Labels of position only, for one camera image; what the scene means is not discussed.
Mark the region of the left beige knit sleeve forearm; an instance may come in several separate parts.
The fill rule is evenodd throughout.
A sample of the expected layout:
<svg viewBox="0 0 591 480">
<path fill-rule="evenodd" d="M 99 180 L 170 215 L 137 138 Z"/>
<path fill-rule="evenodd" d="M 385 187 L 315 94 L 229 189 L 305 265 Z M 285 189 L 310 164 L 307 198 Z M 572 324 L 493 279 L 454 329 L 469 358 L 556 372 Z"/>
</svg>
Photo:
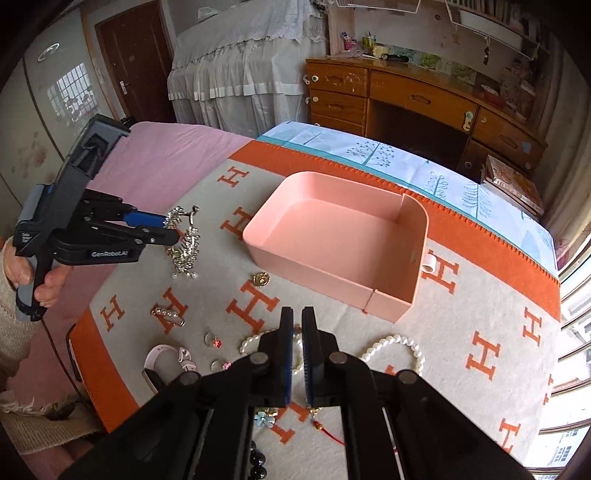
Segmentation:
<svg viewBox="0 0 591 480">
<path fill-rule="evenodd" d="M 20 363 L 31 350 L 31 341 L 38 328 L 16 317 L 16 288 L 32 281 L 26 260 L 15 255 L 11 241 L 1 250 L 1 426 L 9 440 L 22 455 L 37 453 L 62 446 L 101 430 L 99 422 L 83 410 L 76 410 L 66 419 L 52 419 L 62 407 L 73 402 L 63 400 L 55 405 L 35 407 L 20 404 L 14 394 L 6 390 Z"/>
</svg>

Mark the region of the left hand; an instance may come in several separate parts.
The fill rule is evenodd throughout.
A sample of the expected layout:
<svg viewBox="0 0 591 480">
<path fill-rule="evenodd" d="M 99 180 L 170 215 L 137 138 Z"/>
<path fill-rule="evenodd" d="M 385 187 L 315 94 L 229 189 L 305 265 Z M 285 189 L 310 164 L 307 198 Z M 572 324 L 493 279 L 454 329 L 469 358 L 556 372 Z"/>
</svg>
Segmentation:
<svg viewBox="0 0 591 480">
<path fill-rule="evenodd" d="M 34 273 L 29 261 L 16 255 L 11 239 L 4 246 L 3 267 L 6 279 L 14 287 L 29 285 L 34 281 Z M 58 264 L 45 276 L 44 283 L 34 291 L 35 299 L 42 307 L 50 308 L 57 303 L 72 270 L 71 266 Z"/>
</svg>

